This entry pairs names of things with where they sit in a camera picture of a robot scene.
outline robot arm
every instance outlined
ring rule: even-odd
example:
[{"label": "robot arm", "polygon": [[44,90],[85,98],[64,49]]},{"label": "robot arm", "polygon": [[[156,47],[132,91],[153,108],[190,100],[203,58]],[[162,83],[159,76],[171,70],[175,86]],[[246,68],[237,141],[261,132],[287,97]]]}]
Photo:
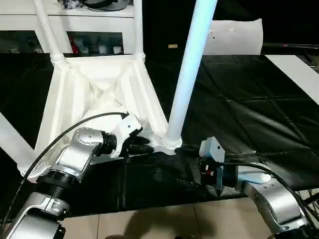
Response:
[{"label": "robot arm", "polygon": [[38,178],[38,188],[19,211],[4,239],[62,239],[65,229],[58,220],[70,209],[69,199],[81,183],[92,157],[107,153],[117,158],[126,139],[142,131],[134,115],[128,115],[112,134],[91,128],[75,131],[71,143],[58,155],[47,173]]},{"label": "robot arm", "polygon": [[291,192],[264,170],[249,166],[218,166],[224,162],[225,151],[217,139],[203,141],[199,155],[204,160],[203,175],[213,179],[210,184],[221,190],[221,184],[246,194],[277,239],[316,238],[303,211]]}]

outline white cabinet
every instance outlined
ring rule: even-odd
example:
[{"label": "white cabinet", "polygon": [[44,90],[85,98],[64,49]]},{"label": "white cabinet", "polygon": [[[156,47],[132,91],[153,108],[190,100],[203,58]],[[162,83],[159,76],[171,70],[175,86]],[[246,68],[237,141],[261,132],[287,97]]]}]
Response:
[{"label": "white cabinet", "polygon": [[0,15],[0,53],[49,52],[36,15]]},{"label": "white cabinet", "polygon": [[[113,54],[116,47],[116,53],[133,54],[133,3],[110,12],[91,11],[86,7],[64,10],[57,0],[44,0],[44,3],[62,52]],[[1,1],[0,45],[0,52],[15,48],[19,52],[37,48],[49,52],[32,0]]]},{"label": "white cabinet", "polygon": [[103,46],[110,54],[113,54],[114,46],[121,46],[125,54],[134,52],[133,18],[54,15],[49,18],[64,53],[72,53],[70,41],[77,45],[80,52],[84,47],[90,53],[98,53],[98,48]]}]

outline red object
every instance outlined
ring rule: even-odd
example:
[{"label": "red object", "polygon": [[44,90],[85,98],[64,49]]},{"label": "red object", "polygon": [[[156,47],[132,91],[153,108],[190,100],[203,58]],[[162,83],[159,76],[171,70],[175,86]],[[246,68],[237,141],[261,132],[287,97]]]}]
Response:
[{"label": "red object", "polygon": [[69,36],[69,41],[70,41],[70,44],[71,44],[71,48],[72,48],[72,52],[74,54],[77,54],[79,53],[79,49],[78,47],[75,45],[74,41],[73,41],[73,38]]}]

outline black cable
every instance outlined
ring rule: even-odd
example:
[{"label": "black cable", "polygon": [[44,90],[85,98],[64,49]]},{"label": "black cable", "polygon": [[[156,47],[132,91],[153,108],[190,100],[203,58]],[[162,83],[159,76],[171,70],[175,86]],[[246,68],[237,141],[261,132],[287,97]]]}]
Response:
[{"label": "black cable", "polygon": [[122,118],[125,118],[128,114],[127,113],[121,113],[121,112],[110,112],[110,113],[103,113],[103,114],[99,114],[99,115],[96,115],[96,116],[91,116],[91,117],[88,117],[86,119],[83,119],[79,122],[77,122],[76,124],[74,124],[73,126],[71,126],[70,128],[68,128],[66,131],[64,131],[62,134],[60,134],[51,144],[48,145],[47,148],[45,148],[45,150],[40,153],[40,155],[36,158],[36,160],[31,164],[31,166],[29,167],[29,169],[27,170],[27,172],[25,173],[23,179],[21,180],[20,182],[20,186],[18,188],[18,190],[16,191],[11,203],[10,203],[10,206],[5,214],[5,217],[3,219],[3,221],[1,222],[1,227],[0,227],[0,232],[2,235],[2,232],[4,231],[4,226],[5,226],[5,223],[9,217],[9,214],[11,212],[11,209],[17,199],[17,196],[18,196],[18,193],[20,192],[21,188],[23,187],[23,185],[25,184],[26,180],[28,179],[28,176],[30,175],[30,173],[32,172],[32,170],[34,169],[34,167],[38,164],[38,162],[40,161],[40,159],[50,150],[50,148],[52,148],[63,136],[65,136],[68,132],[70,132],[71,130],[73,130],[74,128],[76,128],[77,126],[87,122],[87,121],[90,121],[90,120],[93,120],[95,118],[99,118],[99,117],[103,117],[103,116],[114,116],[114,115],[120,115],[122,116]]},{"label": "black cable", "polygon": [[[312,195],[313,195],[313,189],[309,189],[308,191],[309,191],[309,195],[312,196]],[[319,210],[318,200],[315,200],[315,201],[313,202],[313,206],[314,206],[314,208],[317,208],[317,209]]]},{"label": "black cable", "polygon": [[303,204],[302,199],[298,196],[298,194],[288,185],[288,183],[285,182],[284,179],[282,179],[282,177],[280,177],[277,173],[275,173],[274,171],[263,167],[261,165],[257,165],[257,164],[253,164],[253,163],[218,163],[219,166],[248,166],[248,167],[253,167],[253,168],[258,168],[261,170],[264,170],[265,172],[269,173],[270,175],[272,175],[275,179],[278,180],[279,183],[281,183],[295,198],[295,200],[297,201],[299,207],[301,208],[301,210],[303,211],[306,219],[308,220],[310,226],[314,229],[317,230],[313,220],[311,219],[309,213],[306,210],[306,206]]},{"label": "black cable", "polygon": [[[312,196],[313,196],[312,189],[308,189],[308,193],[309,193],[309,197],[312,197]],[[318,212],[317,212],[316,201],[312,202],[312,206],[313,206],[314,211],[316,212],[316,214],[319,215]]]}]

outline black backdrop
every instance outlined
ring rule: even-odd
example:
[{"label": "black backdrop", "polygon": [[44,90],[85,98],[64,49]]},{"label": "black backdrop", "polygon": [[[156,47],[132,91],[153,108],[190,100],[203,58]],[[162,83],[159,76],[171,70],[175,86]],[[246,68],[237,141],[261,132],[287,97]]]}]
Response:
[{"label": "black backdrop", "polygon": [[[0,111],[34,146],[53,67],[47,54],[0,55]],[[168,118],[180,63],[146,60]],[[319,187],[319,106],[265,56],[203,57],[184,124],[185,144],[215,136],[226,160],[263,162],[295,190]],[[21,177],[0,152],[0,215]],[[199,181],[197,159],[155,153],[91,166],[72,202],[71,215],[216,200]],[[21,193],[13,213],[28,193]],[[240,197],[224,188],[220,199]]]}]

